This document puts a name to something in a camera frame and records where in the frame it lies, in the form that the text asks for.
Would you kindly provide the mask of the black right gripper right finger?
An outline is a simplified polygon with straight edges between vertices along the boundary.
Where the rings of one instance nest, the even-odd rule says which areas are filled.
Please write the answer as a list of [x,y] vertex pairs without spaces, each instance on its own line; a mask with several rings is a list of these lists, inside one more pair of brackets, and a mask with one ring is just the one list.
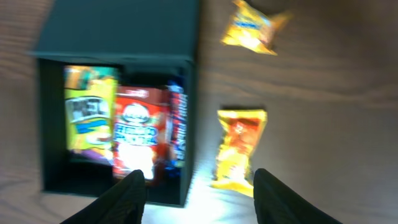
[[255,171],[253,184],[259,224],[341,224],[263,168]]

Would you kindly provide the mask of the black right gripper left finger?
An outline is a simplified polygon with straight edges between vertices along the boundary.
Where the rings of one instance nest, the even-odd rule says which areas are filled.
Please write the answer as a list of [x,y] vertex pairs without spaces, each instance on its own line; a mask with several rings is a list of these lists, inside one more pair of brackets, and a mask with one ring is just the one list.
[[146,197],[144,174],[134,170],[62,224],[140,224]]

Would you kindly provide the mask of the red Hello Panda box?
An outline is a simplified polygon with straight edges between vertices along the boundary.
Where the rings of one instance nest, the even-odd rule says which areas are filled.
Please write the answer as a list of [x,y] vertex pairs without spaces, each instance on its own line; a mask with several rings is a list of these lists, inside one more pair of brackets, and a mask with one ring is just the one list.
[[156,181],[167,158],[169,91],[144,86],[119,86],[113,128],[113,174],[122,179],[134,170],[146,182]]

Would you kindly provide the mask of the dark blue chocolate bar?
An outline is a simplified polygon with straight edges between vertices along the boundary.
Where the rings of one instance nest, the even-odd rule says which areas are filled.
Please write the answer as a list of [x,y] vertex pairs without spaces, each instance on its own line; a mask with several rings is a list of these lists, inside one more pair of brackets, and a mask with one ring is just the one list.
[[172,135],[170,139],[170,165],[180,169],[185,165],[188,97],[182,86],[175,81],[169,81],[170,115]]

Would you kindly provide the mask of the green Pretz snack box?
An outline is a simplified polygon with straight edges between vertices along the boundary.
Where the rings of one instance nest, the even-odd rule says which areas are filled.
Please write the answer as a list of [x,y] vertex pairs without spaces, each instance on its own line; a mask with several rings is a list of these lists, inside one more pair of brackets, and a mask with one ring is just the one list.
[[112,164],[117,68],[67,65],[64,77],[67,149],[74,159]]

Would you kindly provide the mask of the yellow orange snack pouch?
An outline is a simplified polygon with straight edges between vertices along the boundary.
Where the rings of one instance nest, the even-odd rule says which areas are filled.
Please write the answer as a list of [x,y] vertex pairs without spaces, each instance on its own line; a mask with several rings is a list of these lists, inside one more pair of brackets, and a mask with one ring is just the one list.
[[211,186],[252,197],[251,158],[267,124],[267,111],[219,110],[217,113],[224,133]]

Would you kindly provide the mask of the small yellow snack packet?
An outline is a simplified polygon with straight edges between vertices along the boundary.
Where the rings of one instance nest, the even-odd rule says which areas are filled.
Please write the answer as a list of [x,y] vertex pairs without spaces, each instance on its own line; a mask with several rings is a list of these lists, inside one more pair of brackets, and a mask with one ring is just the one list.
[[281,12],[267,16],[245,0],[234,0],[235,13],[230,17],[221,43],[244,47],[258,54],[276,55],[274,38],[292,14]]

